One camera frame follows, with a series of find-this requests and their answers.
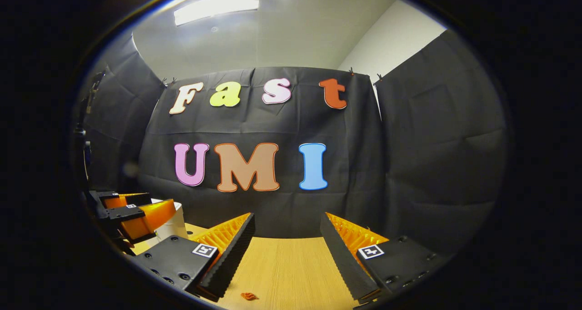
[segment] wooden table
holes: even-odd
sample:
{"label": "wooden table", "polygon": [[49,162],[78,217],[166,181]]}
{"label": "wooden table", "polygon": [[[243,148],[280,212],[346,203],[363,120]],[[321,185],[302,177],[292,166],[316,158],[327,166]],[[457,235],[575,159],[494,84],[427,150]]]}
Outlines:
{"label": "wooden table", "polygon": [[[206,229],[186,224],[186,230],[195,236]],[[142,242],[133,251],[140,254],[149,247]],[[259,300],[241,297],[247,292]],[[358,306],[322,237],[253,237],[224,298],[201,300],[232,310],[351,310]]]}

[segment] pink letter u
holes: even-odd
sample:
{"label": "pink letter u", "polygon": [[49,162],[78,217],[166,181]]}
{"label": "pink letter u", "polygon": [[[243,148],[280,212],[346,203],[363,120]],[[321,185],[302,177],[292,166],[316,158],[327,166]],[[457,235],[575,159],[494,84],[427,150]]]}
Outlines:
{"label": "pink letter u", "polygon": [[176,176],[184,185],[197,186],[204,180],[204,159],[210,146],[205,143],[198,143],[193,146],[196,152],[196,172],[194,175],[189,175],[186,171],[186,154],[189,148],[190,145],[185,143],[174,146],[174,151],[176,151]]}

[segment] small orange object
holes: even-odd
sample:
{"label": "small orange object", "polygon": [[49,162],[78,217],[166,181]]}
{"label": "small orange object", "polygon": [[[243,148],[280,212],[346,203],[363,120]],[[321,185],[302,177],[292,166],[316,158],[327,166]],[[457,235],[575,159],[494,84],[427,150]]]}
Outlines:
{"label": "small orange object", "polygon": [[258,297],[256,297],[256,295],[253,293],[241,293],[241,296],[249,301],[258,300]]}

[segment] black fabric curtain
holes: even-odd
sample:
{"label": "black fabric curtain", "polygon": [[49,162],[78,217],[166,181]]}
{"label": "black fabric curtain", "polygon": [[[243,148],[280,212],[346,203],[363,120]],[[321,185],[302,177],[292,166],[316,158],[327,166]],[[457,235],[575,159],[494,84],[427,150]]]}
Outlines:
{"label": "black fabric curtain", "polygon": [[89,175],[95,190],[135,192],[137,166],[151,113],[166,88],[146,65],[128,34],[112,43],[93,71],[105,70],[85,116],[91,142]]}
{"label": "black fabric curtain", "polygon": [[376,82],[386,157],[385,234],[457,252],[483,223],[507,163],[499,94],[447,30]]}
{"label": "black fabric curtain", "polygon": [[[264,85],[272,79],[287,78],[291,98],[285,103],[266,104]],[[345,87],[340,92],[347,107],[327,105],[319,83],[336,79]],[[212,106],[216,87],[238,82],[240,102],[233,106]],[[185,110],[169,111],[181,86],[202,82]],[[186,168],[193,175],[196,155],[193,145],[204,143],[204,180],[187,186],[176,177],[175,145],[188,144]],[[251,187],[236,192],[220,192],[220,159],[214,147],[235,144],[246,161],[256,145],[278,145],[274,167],[278,190],[259,192]],[[320,190],[303,190],[302,144],[326,145],[322,155],[323,177],[328,182]],[[173,198],[183,204],[185,221],[202,227],[252,211],[256,215],[256,236],[306,238],[320,236],[323,211],[378,231],[384,214],[384,154],[382,127],[370,78],[339,70],[316,68],[254,68],[215,72],[180,80],[166,89],[152,114],[140,155],[141,186],[155,198]]]}

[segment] ceiling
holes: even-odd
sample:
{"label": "ceiling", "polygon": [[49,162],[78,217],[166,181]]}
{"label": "ceiling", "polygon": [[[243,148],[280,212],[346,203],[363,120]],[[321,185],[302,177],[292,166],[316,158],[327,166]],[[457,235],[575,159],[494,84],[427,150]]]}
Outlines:
{"label": "ceiling", "polygon": [[133,29],[137,49],[160,78],[261,66],[337,69],[395,0],[260,0],[258,10],[176,26],[174,10],[194,1],[151,14]]}

